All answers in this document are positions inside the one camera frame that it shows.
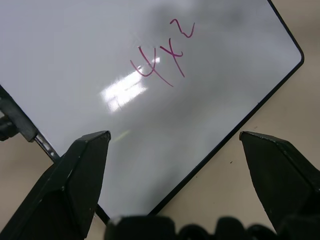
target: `black whiteboard frame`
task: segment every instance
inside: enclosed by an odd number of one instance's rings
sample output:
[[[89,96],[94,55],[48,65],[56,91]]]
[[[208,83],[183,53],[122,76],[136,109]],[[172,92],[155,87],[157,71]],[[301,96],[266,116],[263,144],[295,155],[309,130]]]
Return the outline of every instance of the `black whiteboard frame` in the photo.
[[[160,212],[160,210],[202,169],[206,163],[209,162],[210,159],[233,137],[240,128],[266,103],[266,101],[304,64],[305,62],[305,55],[299,46],[298,42],[294,38],[293,34],[289,30],[288,26],[284,22],[283,18],[280,16],[278,10],[276,9],[275,5],[272,3],[271,0],[267,0],[270,4],[271,8],[273,9],[274,13],[280,20],[281,24],[283,25],[286,32],[289,34],[290,38],[292,39],[293,43],[295,44],[296,48],[299,50],[301,54],[301,61],[282,79],[258,104],[255,108],[249,112],[249,114],[239,122],[239,124],[231,131],[229,134],[162,200],[159,202],[157,206],[149,213],[149,215],[155,215]],[[38,131],[38,138],[35,139],[36,142],[40,145],[40,147],[48,154],[51,160],[56,163],[59,160],[57,159],[57,155],[53,157],[49,154],[49,152],[55,152],[55,150],[50,146],[49,142],[41,135]],[[106,212],[97,205],[96,214],[100,217],[100,219],[107,224],[108,220],[110,219]]]

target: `whiteboard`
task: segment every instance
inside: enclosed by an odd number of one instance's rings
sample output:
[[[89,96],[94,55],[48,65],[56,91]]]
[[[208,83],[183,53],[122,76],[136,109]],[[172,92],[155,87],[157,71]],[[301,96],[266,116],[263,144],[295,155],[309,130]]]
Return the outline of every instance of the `whiteboard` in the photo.
[[[99,205],[148,214],[302,55],[267,0],[2,0],[0,84],[56,152],[111,131]]]

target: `beige table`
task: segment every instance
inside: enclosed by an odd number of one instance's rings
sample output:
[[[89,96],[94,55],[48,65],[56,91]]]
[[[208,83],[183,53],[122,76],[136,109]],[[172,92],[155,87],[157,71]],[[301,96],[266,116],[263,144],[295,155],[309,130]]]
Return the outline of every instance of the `beige table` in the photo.
[[[320,169],[320,1],[273,3],[300,44],[305,63],[241,130],[286,139]],[[221,216],[235,216],[246,226],[271,227],[238,137],[239,132],[160,212],[171,217],[178,229],[196,223],[212,232]],[[0,143],[0,230],[50,164],[36,143],[27,143],[21,136]],[[104,228],[94,218],[88,239],[102,239]]]

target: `math expression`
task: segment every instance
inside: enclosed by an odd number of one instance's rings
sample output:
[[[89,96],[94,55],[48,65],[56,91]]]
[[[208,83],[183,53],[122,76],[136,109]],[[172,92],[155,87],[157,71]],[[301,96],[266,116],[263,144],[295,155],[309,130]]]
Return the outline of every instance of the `math expression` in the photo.
[[[173,23],[176,23],[176,25],[177,25],[180,33],[183,34],[186,38],[189,39],[189,38],[191,38],[191,37],[193,36],[194,30],[195,30],[195,24],[196,24],[196,23],[193,23],[193,26],[192,26],[192,29],[191,29],[191,32],[190,32],[189,35],[186,34],[184,31],[182,31],[182,29],[181,29],[181,27],[180,27],[180,24],[179,24],[179,22],[178,22],[177,19],[173,19],[173,20],[170,22],[170,24],[173,24]],[[156,64],[157,64],[157,62],[156,62],[157,49],[156,49],[156,48],[153,49],[153,60],[151,61],[153,64],[151,64],[150,61],[147,59],[147,57],[146,57],[146,55],[144,54],[141,46],[139,46],[138,49],[139,49],[140,54],[142,55],[143,59],[145,60],[145,62],[147,63],[147,65],[150,67],[150,72],[149,72],[148,74],[142,73],[141,71],[139,71],[139,69],[136,67],[136,65],[132,62],[132,60],[130,60],[130,63],[131,63],[131,65],[133,66],[133,68],[134,68],[141,76],[143,76],[143,77],[148,77],[148,76],[150,76],[151,74],[155,73],[155,74],[158,75],[158,77],[159,77],[160,79],[162,79],[166,84],[168,84],[169,86],[173,87],[173,85],[171,85],[166,79],[164,79],[164,78],[160,75],[160,73],[157,72],[157,70],[156,70]],[[182,69],[181,69],[181,67],[179,66],[179,63],[178,63],[178,59],[181,58],[181,57],[184,55],[184,53],[183,53],[182,51],[181,51],[181,52],[174,52],[173,46],[172,46],[172,44],[171,44],[171,38],[169,38],[169,40],[168,40],[168,46],[167,46],[167,47],[160,46],[159,49],[161,49],[162,51],[165,51],[167,54],[170,54],[170,55],[172,56],[172,58],[173,58],[173,60],[174,60],[174,62],[175,62],[175,64],[176,64],[177,68],[179,69],[181,75],[182,75],[183,77],[185,77],[185,74],[184,74],[184,72],[182,71]]]

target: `small whiteboard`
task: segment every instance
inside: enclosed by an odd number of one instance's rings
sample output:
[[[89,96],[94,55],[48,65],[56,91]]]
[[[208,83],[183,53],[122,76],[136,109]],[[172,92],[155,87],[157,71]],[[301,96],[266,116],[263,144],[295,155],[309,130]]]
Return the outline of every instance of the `small whiteboard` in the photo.
[[[111,131],[110,217],[163,207],[303,63],[268,0],[2,0],[0,32],[0,84],[60,156]]]

